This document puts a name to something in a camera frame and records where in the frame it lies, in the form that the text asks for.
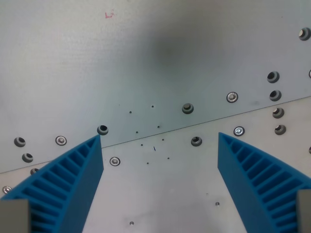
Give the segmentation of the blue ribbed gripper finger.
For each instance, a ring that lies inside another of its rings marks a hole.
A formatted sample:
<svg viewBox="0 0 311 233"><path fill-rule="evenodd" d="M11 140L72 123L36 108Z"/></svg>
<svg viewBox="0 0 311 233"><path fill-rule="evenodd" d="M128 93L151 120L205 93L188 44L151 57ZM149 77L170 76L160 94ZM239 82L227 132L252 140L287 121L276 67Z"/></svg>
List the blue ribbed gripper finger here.
<svg viewBox="0 0 311 233"><path fill-rule="evenodd" d="M27 200L31 232L80 233L104 170L100 136L50 161L1 200Z"/></svg>
<svg viewBox="0 0 311 233"><path fill-rule="evenodd" d="M310 177L276 157L218 134L218 170L248 233L296 233L296 195Z"/></svg>

